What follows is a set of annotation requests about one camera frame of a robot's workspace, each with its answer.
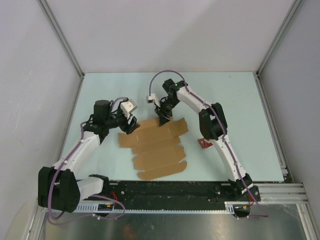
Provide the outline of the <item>brown cardboard box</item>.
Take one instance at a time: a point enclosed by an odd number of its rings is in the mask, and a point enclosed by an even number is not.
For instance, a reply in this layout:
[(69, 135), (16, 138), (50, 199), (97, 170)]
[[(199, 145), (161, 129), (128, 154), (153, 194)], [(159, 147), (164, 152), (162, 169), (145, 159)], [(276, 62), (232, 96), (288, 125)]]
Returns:
[(133, 167), (142, 181), (179, 174), (188, 165), (180, 140), (189, 131), (186, 120), (170, 120), (162, 126), (159, 123), (158, 117), (142, 120), (133, 133), (118, 134), (119, 146), (131, 149)]

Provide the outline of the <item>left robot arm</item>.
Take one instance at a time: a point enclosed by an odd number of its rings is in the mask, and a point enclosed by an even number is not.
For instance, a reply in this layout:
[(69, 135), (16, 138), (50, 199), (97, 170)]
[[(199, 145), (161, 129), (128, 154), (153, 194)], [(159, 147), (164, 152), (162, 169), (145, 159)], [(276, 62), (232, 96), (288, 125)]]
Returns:
[(51, 167), (42, 167), (38, 173), (38, 205), (49, 211), (72, 213), (80, 201), (96, 196), (105, 200), (110, 196), (109, 178), (91, 174), (85, 179), (78, 178), (88, 157), (101, 145), (110, 130), (119, 128), (127, 135), (140, 127), (133, 111), (137, 105), (127, 97), (115, 101), (97, 100), (93, 114), (80, 124), (80, 138), (74, 147)]

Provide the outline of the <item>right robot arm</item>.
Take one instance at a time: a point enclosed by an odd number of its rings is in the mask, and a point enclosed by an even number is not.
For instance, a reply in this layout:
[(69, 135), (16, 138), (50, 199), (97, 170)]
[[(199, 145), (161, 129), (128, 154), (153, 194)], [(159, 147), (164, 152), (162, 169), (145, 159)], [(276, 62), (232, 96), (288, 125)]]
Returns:
[(200, 133), (204, 139), (213, 144), (227, 169), (229, 182), (232, 185), (231, 196), (237, 201), (242, 201), (249, 195), (255, 201), (254, 193), (251, 192), (253, 181), (232, 148), (221, 104), (205, 101), (194, 93), (184, 80), (175, 83), (172, 79), (168, 79), (162, 87), (167, 93), (166, 97), (158, 99), (150, 89), (146, 97), (148, 103), (155, 105), (154, 111), (159, 117), (159, 125), (162, 126), (170, 121), (173, 116), (172, 109), (178, 103), (182, 102), (189, 106), (198, 114)]

